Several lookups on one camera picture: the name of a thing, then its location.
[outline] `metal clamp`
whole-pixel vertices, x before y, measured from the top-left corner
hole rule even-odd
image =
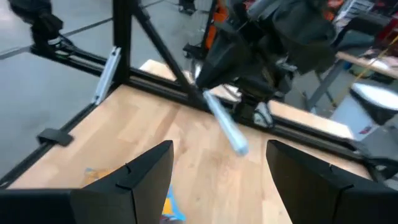
[[[91,101],[95,105],[99,105],[106,98],[106,94],[111,86],[115,71],[120,61],[120,50],[120,47],[113,47],[111,54],[105,63],[104,70],[102,71],[101,78],[99,78],[99,82],[95,90],[94,98]]]
[[[265,128],[274,126],[274,120],[272,119],[271,112],[266,103],[261,102],[257,105],[253,112],[253,121],[255,124]]]

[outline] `gray floor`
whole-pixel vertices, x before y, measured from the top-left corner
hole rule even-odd
[[[0,1],[1,56],[30,45],[31,40],[29,26],[9,12],[6,0]],[[152,2],[155,0],[142,1],[143,5]],[[182,48],[188,42],[186,30],[190,17],[179,13],[177,6],[170,2],[177,3],[177,0],[154,4],[147,10],[172,55],[182,68],[188,69],[189,62],[184,58]],[[55,14],[65,22],[64,33],[111,17],[111,1],[54,1],[53,5]],[[107,57],[112,47],[112,23],[107,22],[70,38],[77,46]],[[134,21],[131,63],[139,67],[148,59],[162,61],[139,24]],[[98,79],[30,53],[0,60],[0,74],[1,177],[38,146],[35,136],[44,128],[61,127],[90,102]],[[332,95],[341,91],[345,86],[342,83],[352,80],[350,74],[342,74],[331,86]],[[318,80],[313,74],[306,74],[297,77],[294,83],[287,103],[303,108],[299,92],[305,90],[309,95],[312,94],[318,86]],[[330,102],[324,96],[318,106],[325,110]],[[382,139],[380,142],[373,141],[373,145],[385,146],[383,138],[379,138]]]

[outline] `cable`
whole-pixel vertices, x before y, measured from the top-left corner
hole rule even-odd
[[[358,81],[366,72],[368,72],[370,70],[370,68],[372,67],[373,63],[376,62],[377,60],[379,60],[381,57],[385,56],[385,54],[387,53],[387,51],[389,50],[389,48],[395,44],[395,42],[397,42],[398,40],[398,35],[394,38],[394,40],[391,41],[391,43],[386,47],[385,50],[383,50],[376,58],[373,59],[373,61],[371,63],[369,63],[365,69],[354,79],[354,81],[352,81],[346,88],[345,90],[340,92],[339,97],[337,97],[337,100],[334,100],[331,104],[331,107],[329,108],[329,110],[333,109],[333,104],[335,105],[339,105],[338,102],[341,102],[343,100],[343,98],[347,95],[347,93],[349,93],[349,89],[351,88],[351,86],[356,83],[356,81]]]

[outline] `colorful object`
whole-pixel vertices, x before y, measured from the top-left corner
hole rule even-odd
[[[185,221],[185,215],[178,209],[177,203],[174,200],[172,188],[169,188],[169,192],[167,192],[166,201],[164,202],[162,216],[164,219],[168,219],[170,221],[178,220]]]
[[[85,171],[85,178],[82,184],[82,187],[89,185],[101,178],[103,178],[104,176],[111,174],[113,171],[115,171],[116,169],[91,169],[91,168],[87,168]]]

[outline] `workbench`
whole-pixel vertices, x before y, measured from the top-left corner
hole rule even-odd
[[[150,60],[141,69],[173,77],[159,62]],[[229,97],[221,89],[214,93]],[[352,138],[343,124],[276,101],[269,106],[272,114]],[[370,178],[359,164],[246,126],[239,128],[250,145],[245,157],[231,150],[211,114],[121,85],[70,132],[75,140],[69,146],[54,146],[10,188],[79,188],[87,168],[118,168],[165,139],[174,142],[172,187],[187,223],[291,223],[267,165],[270,139]]]
[[[329,86],[336,80],[337,76],[341,72],[341,66],[345,62],[350,62],[364,68],[371,63],[371,60],[358,58],[344,52],[338,52],[336,54],[336,58],[337,61],[335,62],[333,68],[328,72],[328,75],[323,80],[320,80],[320,86],[315,90],[310,99],[307,100],[306,107],[309,111],[313,112],[316,103],[318,103],[322,95],[328,93]],[[398,70],[380,66],[378,63],[373,63],[369,69],[388,77],[398,79]]]

